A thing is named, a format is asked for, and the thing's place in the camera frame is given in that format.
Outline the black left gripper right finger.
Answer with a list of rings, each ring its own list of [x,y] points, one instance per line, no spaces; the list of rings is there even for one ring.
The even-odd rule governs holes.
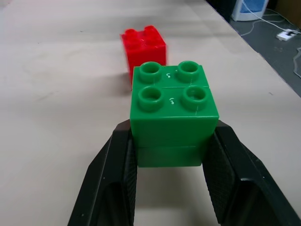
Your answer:
[[[262,161],[219,121],[203,160],[221,226],[299,226],[301,220]]]

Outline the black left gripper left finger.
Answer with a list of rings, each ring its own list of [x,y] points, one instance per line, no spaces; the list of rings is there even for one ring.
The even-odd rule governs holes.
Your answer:
[[[130,121],[119,123],[90,163],[68,224],[132,226],[137,160]]]

